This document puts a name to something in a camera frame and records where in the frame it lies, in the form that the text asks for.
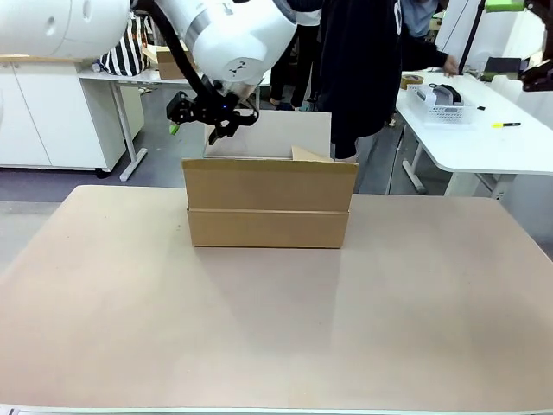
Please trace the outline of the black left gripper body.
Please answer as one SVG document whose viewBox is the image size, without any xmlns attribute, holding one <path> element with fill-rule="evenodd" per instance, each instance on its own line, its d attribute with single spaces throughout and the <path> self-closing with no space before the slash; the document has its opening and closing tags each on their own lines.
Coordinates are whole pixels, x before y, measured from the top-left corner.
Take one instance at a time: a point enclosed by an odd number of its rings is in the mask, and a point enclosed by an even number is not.
<svg viewBox="0 0 553 415">
<path fill-rule="evenodd" d="M 257 122 L 259 110 L 251 103 L 249 96 L 241 97 L 218 80 L 201 78 L 200 82 L 202 88 L 191 106 L 194 121 L 208 125 L 228 122 L 238 126 L 250 126 Z"/>
</svg>

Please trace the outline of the person's left forearm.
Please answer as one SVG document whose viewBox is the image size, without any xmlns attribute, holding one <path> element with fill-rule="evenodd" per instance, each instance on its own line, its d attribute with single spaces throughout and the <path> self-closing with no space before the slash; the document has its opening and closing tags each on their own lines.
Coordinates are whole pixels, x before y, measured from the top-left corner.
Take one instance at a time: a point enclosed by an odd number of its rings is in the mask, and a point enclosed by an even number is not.
<svg viewBox="0 0 553 415">
<path fill-rule="evenodd" d="M 419 71 L 433 67 L 444 67 L 448 55 L 439 51 L 435 44 L 414 38 L 402 37 L 402 70 Z"/>
</svg>

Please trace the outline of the small brown cardboard box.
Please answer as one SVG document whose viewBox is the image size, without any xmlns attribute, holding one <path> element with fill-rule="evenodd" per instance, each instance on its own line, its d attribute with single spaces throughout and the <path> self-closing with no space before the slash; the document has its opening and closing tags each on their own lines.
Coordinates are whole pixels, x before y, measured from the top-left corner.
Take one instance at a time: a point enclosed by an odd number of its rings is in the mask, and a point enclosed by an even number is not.
<svg viewBox="0 0 553 415">
<path fill-rule="evenodd" d="M 181 80 L 186 76 L 178 67 L 168 47 L 156 48 L 156 61 L 160 78 L 163 80 Z"/>
</svg>

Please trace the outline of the black stand pole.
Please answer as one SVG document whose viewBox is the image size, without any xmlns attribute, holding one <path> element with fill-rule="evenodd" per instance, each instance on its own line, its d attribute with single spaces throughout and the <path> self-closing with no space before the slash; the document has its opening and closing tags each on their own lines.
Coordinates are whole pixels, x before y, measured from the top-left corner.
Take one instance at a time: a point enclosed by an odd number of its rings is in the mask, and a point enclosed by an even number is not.
<svg viewBox="0 0 553 415">
<path fill-rule="evenodd" d="M 459 74 L 462 74 L 462 73 L 463 73 L 463 70 L 464 70 L 464 67 L 465 67 L 465 65 L 466 65 L 467 58 L 468 58 L 468 56 L 469 56 L 471 47 L 472 47 L 472 45 L 473 45 L 473 43 L 474 43 L 474 38 L 475 38 L 475 36 L 476 36 L 478 27 L 479 27 L 479 25 L 480 25 L 480 19 L 481 19 L 482 15 L 483 15 L 485 6 L 486 6 L 486 0 L 480 0 L 480 2 L 478 3 L 478 7 L 477 7 L 477 10 L 476 10 L 476 14 L 475 14 L 475 16 L 474 16 L 474 20 L 473 20 L 472 27 L 471 27 L 471 29 L 470 29 L 470 32 L 469 32 L 469 35 L 468 35 L 468 38 L 467 38 L 465 47 L 464 47 L 464 49 L 463 49 L 463 53 L 462 53 L 462 55 L 461 55 L 461 60 L 460 60 L 460 62 L 459 62 L 459 67 L 458 67 Z"/>
</svg>

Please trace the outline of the white table with grey legs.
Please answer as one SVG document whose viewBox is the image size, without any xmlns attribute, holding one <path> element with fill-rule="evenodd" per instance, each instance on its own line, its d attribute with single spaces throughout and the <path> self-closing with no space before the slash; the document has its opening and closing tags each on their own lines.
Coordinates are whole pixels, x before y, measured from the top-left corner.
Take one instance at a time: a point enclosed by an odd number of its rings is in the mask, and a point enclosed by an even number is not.
<svg viewBox="0 0 553 415">
<path fill-rule="evenodd" d="M 118 111 L 118 120 L 121 126 L 124 142 L 127 149 L 127 154 L 130 157 L 130 162 L 124 171 L 120 174 L 119 180 L 121 182 L 127 182 L 137 167 L 147 156 L 148 150 L 146 148 L 140 148 L 136 151 L 133 143 L 133 136 L 130 134 L 129 120 L 124 109 L 124 99 L 121 92 L 121 86 L 136 86 L 136 87 L 179 87 L 182 90 L 192 91 L 193 88 L 189 85 L 189 82 L 185 79 L 179 80 L 163 80 L 157 71 L 153 69 L 147 69 L 136 76 L 118 76 L 108 74 L 106 72 L 97 73 L 92 69 L 82 69 L 78 76 L 82 80 L 101 80 L 107 82 L 111 90 L 111 95 L 114 98 L 115 106 Z"/>
</svg>

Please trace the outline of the white partition panel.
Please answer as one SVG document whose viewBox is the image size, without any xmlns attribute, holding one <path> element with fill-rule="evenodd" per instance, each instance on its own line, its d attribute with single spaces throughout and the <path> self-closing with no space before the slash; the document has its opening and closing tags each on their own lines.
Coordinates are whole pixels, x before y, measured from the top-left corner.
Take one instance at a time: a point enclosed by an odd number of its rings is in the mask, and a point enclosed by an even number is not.
<svg viewBox="0 0 553 415">
<path fill-rule="evenodd" d="M 435 44 L 457 62 L 465 47 L 480 0 L 449 0 Z M 532 30 L 542 22 L 530 11 L 486 12 L 480 19 L 464 71 L 482 71 L 490 57 L 524 57 L 540 46 L 541 36 Z"/>
</svg>

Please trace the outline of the black white striped bag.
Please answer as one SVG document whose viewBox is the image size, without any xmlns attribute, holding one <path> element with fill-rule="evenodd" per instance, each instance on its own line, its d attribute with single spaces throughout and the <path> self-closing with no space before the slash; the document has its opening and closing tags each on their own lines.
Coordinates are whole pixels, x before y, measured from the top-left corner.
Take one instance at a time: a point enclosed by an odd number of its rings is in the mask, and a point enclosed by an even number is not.
<svg viewBox="0 0 553 415">
<path fill-rule="evenodd" d="M 132 77 L 149 68 L 149 59 L 143 52 L 143 47 L 147 46 L 147 28 L 144 16 L 131 14 L 119 43 L 99 58 L 102 70 L 111 75 Z"/>
</svg>

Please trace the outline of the white rounded side table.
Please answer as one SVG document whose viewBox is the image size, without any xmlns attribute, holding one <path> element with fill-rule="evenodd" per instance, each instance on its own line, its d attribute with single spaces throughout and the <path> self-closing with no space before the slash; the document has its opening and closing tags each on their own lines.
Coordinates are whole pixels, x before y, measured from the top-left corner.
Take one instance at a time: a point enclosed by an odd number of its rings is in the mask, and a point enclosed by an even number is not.
<svg viewBox="0 0 553 415">
<path fill-rule="evenodd" d="M 437 72 L 421 72 L 423 84 L 447 84 L 476 106 L 471 124 L 426 125 L 419 121 L 407 102 L 407 90 L 397 96 L 397 112 L 417 141 L 412 160 L 402 168 L 416 192 L 427 189 L 416 175 L 422 154 L 439 169 L 451 173 L 445 190 L 449 196 L 472 196 L 480 184 L 501 200 L 517 176 L 553 176 L 553 130 L 509 99 L 470 75 L 448 78 Z M 486 107 L 477 109 L 478 105 Z M 521 123 L 496 129 L 495 123 Z"/>
</svg>

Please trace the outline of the bystander in blue-grey shirt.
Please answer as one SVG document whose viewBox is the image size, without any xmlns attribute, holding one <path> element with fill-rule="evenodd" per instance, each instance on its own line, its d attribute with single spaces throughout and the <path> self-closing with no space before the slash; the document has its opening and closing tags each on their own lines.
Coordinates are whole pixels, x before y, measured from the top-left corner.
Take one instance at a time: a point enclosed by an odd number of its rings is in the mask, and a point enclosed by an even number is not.
<svg viewBox="0 0 553 415">
<path fill-rule="evenodd" d="M 428 34 L 438 5 L 439 0 L 401 0 L 403 24 L 412 37 L 421 38 Z"/>
</svg>

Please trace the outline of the black white device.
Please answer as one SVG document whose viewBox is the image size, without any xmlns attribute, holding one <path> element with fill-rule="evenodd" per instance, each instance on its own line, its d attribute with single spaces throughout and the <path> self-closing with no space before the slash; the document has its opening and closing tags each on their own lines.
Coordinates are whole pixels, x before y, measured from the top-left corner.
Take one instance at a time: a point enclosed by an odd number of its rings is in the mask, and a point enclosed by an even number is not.
<svg viewBox="0 0 553 415">
<path fill-rule="evenodd" d="M 439 106 L 455 106 L 463 105 L 463 99 L 460 93 L 452 86 L 446 84 L 429 84 L 435 95 L 435 105 Z"/>
</svg>

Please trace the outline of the bystander in black trousers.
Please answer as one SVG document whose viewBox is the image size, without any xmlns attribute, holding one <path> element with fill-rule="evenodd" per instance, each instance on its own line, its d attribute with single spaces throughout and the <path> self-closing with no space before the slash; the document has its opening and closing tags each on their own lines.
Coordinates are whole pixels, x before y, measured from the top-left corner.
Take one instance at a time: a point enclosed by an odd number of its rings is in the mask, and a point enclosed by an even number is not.
<svg viewBox="0 0 553 415">
<path fill-rule="evenodd" d="M 321 8 L 323 0 L 289 0 L 289 5 L 295 11 L 296 31 L 288 47 L 271 69 L 269 102 L 277 110 L 299 110 L 310 79 L 312 65 L 317 49 L 317 36 L 321 23 Z M 287 67 L 291 51 L 298 43 L 296 86 L 290 102 L 283 103 L 283 89 L 286 80 Z"/>
</svg>

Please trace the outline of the white perforated plastic basket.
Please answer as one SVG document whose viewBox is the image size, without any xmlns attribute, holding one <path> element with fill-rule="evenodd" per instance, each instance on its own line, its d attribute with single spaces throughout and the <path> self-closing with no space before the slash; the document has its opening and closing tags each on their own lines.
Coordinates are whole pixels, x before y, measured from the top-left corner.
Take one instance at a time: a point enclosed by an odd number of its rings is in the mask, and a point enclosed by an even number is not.
<svg viewBox="0 0 553 415">
<path fill-rule="evenodd" d="M 476 106 L 469 99 L 461 96 L 463 105 L 439 106 L 435 105 L 435 95 L 429 84 L 411 85 L 407 89 L 409 108 L 415 117 L 426 125 L 471 124 L 476 113 Z"/>
</svg>

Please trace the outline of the white cabinet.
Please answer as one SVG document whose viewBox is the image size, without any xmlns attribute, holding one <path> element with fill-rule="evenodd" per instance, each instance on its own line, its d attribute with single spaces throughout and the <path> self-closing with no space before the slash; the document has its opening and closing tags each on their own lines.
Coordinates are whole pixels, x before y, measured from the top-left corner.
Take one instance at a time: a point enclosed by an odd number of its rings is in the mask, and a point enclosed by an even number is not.
<svg viewBox="0 0 553 415">
<path fill-rule="evenodd" d="M 144 126 L 140 92 L 80 78 L 82 61 L 0 55 L 0 168 L 112 172 L 126 152 L 119 116 L 132 136 Z"/>
</svg>

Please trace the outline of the person's dark jacket torso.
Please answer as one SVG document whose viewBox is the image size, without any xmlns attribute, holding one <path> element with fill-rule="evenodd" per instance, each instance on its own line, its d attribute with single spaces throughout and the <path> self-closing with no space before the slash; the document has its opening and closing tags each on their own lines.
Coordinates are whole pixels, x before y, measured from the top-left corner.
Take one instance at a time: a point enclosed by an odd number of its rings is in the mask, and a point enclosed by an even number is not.
<svg viewBox="0 0 553 415">
<path fill-rule="evenodd" d="M 334 158 L 352 161 L 357 141 L 379 132 L 401 80 L 400 0 L 324 0 L 316 108 L 331 114 Z"/>
</svg>

